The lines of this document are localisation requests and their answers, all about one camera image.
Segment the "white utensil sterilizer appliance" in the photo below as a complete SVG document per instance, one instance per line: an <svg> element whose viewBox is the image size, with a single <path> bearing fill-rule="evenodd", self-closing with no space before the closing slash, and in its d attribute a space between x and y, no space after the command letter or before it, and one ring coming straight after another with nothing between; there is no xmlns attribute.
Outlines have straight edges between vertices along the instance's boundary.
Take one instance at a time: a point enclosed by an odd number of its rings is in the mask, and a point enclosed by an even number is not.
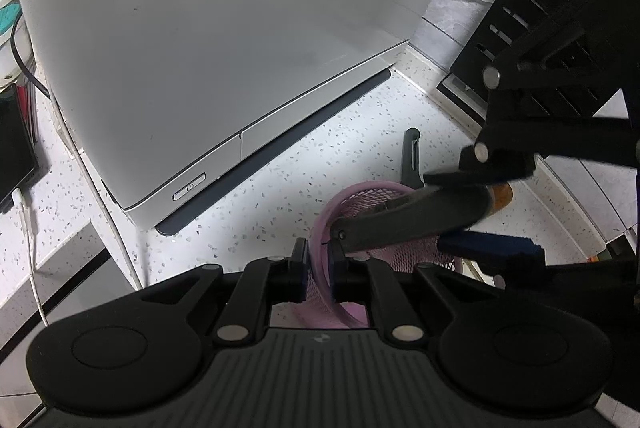
<svg viewBox="0 0 640 428"><path fill-rule="evenodd" d="M431 0L20 0L112 199L150 229L392 66Z"/></svg>

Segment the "dark green peeler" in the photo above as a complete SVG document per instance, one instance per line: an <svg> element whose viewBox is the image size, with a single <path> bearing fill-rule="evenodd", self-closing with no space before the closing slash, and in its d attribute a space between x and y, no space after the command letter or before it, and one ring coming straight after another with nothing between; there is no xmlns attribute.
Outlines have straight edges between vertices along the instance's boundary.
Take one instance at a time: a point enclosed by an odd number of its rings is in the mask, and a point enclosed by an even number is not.
<svg viewBox="0 0 640 428"><path fill-rule="evenodd" d="M420 175L419 141L420 131L414 127L408 128L402 138L400 182L413 190L424 187Z"/></svg>

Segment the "black knife block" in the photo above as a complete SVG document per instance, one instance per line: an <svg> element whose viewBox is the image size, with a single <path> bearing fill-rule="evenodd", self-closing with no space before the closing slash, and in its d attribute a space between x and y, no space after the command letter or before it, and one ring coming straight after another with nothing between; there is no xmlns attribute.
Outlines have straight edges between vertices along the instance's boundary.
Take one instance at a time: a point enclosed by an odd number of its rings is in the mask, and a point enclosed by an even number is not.
<svg viewBox="0 0 640 428"><path fill-rule="evenodd" d="M451 72L486 101L489 89L483 70L515 48L551 43L538 31L568 8L573 0L496 0L477 25L471 38L451 66ZM591 116L610 99L613 89L596 80L598 47L582 36L567 44L547 62L544 78L533 88L537 110L550 116Z"/></svg>

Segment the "large spoon wooden handle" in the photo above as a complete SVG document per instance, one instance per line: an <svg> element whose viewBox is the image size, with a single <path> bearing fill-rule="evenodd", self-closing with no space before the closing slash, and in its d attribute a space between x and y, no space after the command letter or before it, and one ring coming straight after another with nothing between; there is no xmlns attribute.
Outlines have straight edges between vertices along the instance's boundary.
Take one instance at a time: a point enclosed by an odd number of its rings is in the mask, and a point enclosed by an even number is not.
<svg viewBox="0 0 640 428"><path fill-rule="evenodd" d="M513 189L508 183L498 183L498 185L488 185L491 196L491 207L489 214L497 214L505 209L513 200Z"/></svg>

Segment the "black tablet device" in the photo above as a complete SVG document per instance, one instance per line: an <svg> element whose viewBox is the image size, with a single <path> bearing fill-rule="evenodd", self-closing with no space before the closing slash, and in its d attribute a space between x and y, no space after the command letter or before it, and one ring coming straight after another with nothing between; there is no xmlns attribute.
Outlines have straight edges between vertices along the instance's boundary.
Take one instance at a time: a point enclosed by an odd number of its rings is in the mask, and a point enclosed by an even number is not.
<svg viewBox="0 0 640 428"><path fill-rule="evenodd" d="M38 163L14 84L2 90L0 107L0 205L5 214L13 206L12 192L34 178Z"/></svg>

